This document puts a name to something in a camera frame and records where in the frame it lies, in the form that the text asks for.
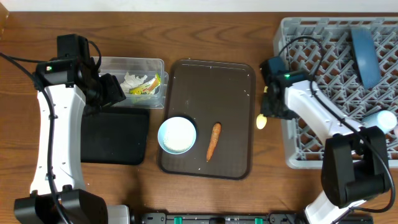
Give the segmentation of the cream plastic spoon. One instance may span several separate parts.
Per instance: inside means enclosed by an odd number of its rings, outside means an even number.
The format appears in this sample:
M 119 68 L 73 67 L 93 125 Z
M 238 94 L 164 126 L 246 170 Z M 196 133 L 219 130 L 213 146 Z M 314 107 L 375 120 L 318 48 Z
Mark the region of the cream plastic spoon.
M 257 129 L 263 129 L 267 124 L 267 118 L 263 114 L 259 114 L 256 118 Z

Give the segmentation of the white tissue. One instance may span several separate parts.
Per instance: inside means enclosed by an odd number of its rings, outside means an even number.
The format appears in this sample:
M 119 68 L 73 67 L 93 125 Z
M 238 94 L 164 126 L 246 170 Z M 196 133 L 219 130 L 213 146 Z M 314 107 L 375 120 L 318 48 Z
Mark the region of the white tissue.
M 127 72 L 120 86 L 124 93 L 129 93 L 129 90 L 143 84 L 146 79 L 147 75 L 130 75 L 129 72 Z

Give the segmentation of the yellow snack wrapper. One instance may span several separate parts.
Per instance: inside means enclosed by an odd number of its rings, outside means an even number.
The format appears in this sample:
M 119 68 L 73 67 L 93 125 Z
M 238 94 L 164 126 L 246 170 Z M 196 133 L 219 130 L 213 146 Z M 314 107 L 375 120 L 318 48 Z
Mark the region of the yellow snack wrapper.
M 131 95 L 154 95 L 156 89 L 160 86 L 161 78 L 158 73 L 155 74 L 155 77 L 149 80 L 146 83 L 143 83 L 133 89 L 129 90 L 129 94 Z

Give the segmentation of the light blue bowl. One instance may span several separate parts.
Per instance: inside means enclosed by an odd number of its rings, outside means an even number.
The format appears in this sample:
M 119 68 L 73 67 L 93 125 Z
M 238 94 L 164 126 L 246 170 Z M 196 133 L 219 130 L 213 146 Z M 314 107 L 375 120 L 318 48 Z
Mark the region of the light blue bowl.
M 189 151 L 197 138 L 193 123 L 187 118 L 173 117 L 165 120 L 157 133 L 160 148 L 169 154 L 183 154 Z

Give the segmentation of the dark blue plate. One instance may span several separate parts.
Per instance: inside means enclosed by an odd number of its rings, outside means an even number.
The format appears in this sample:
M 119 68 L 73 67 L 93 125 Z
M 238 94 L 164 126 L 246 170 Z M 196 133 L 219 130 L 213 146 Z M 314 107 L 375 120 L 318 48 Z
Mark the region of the dark blue plate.
M 372 89 L 381 80 L 381 71 L 372 33 L 366 28 L 352 28 L 351 38 L 354 57 L 363 87 Z

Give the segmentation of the light blue cup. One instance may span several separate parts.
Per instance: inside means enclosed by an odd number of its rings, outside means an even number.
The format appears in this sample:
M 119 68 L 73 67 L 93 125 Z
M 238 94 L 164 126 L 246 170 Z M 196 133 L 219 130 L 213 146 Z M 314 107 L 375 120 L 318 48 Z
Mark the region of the light blue cup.
M 377 126 L 384 134 L 387 134 L 397 126 L 397 116 L 393 112 L 382 110 L 364 117 L 362 123 L 365 128 Z

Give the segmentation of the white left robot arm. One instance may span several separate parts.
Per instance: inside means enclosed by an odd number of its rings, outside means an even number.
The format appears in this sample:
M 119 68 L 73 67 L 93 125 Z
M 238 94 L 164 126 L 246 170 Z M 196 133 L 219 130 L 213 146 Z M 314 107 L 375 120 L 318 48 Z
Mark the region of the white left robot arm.
M 85 113 L 125 100 L 116 77 L 99 74 L 94 42 L 77 34 L 57 37 L 57 56 L 36 61 L 35 72 L 21 58 L 1 57 L 22 70 L 37 90 L 40 106 L 39 155 L 30 195 L 14 202 L 20 223 L 130 223 L 129 208 L 107 205 L 85 190 L 81 170 L 81 121 Z

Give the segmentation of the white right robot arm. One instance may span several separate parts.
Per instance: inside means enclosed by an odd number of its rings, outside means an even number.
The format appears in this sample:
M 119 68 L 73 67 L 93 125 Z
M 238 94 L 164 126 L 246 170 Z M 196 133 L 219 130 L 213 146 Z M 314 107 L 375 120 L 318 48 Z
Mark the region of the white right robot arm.
M 355 210 L 384 213 L 396 199 L 386 134 L 397 125 L 388 111 L 363 123 L 349 119 L 318 88 L 316 75 L 289 71 L 280 55 L 260 65 L 266 83 L 261 116 L 302 118 L 324 146 L 322 192 L 297 223 L 341 223 Z

